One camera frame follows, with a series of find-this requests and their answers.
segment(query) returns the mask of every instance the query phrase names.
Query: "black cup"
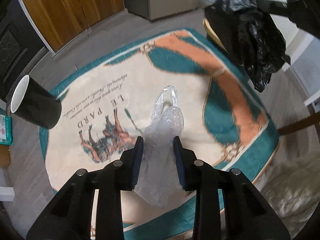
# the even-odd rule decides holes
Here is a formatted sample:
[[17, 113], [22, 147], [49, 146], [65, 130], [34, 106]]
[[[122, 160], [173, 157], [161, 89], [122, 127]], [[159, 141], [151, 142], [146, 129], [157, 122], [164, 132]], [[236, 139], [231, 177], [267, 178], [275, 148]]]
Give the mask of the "black cup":
[[47, 129], [53, 128], [61, 115], [61, 102], [47, 90], [25, 75], [14, 90], [11, 113]]

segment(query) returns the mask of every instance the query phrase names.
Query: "green tissue package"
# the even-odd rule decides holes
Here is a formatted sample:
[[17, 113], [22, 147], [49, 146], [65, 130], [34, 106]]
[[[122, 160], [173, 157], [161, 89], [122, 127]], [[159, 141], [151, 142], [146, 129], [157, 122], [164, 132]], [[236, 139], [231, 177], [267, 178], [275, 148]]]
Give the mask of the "green tissue package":
[[12, 119], [0, 114], [0, 144], [12, 144]]

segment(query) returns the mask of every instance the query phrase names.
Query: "cup rim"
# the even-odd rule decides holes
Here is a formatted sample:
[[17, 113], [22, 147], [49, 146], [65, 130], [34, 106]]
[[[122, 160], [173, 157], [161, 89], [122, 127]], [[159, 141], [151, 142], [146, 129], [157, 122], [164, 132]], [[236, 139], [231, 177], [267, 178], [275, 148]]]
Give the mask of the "cup rim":
[[10, 103], [11, 113], [14, 114], [18, 110], [19, 106], [21, 105], [22, 100], [27, 92], [29, 81], [30, 81], [30, 76], [25, 75], [23, 78], [21, 78], [18, 85], [16, 86], [13, 92], [13, 96], [11, 98], [11, 103]]

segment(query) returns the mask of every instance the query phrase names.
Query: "wooden chair leg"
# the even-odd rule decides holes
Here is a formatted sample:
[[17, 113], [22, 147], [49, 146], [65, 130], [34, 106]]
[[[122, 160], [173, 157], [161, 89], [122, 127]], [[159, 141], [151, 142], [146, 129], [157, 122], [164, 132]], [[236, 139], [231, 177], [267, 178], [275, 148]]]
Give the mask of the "wooden chair leg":
[[300, 131], [302, 129], [305, 129], [311, 125], [314, 125], [316, 123], [320, 122], [320, 112], [310, 115], [309, 117], [302, 119], [300, 121], [297, 121], [295, 123], [289, 124], [285, 127], [282, 127], [278, 129], [278, 133], [280, 135], [285, 135], [289, 133], [293, 133], [296, 131]]

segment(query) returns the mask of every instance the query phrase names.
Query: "plastic bag handle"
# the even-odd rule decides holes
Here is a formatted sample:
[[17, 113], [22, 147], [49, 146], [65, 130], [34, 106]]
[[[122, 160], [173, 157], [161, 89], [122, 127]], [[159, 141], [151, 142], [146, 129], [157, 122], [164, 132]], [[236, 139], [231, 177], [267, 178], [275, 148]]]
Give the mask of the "plastic bag handle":
[[178, 93], [174, 86], [165, 87], [161, 93], [158, 95], [157, 100], [153, 105], [153, 111], [151, 115], [151, 122], [153, 122], [162, 112], [163, 103], [164, 103], [164, 95], [167, 91], [170, 90], [170, 98], [172, 100], [173, 106], [178, 106]]

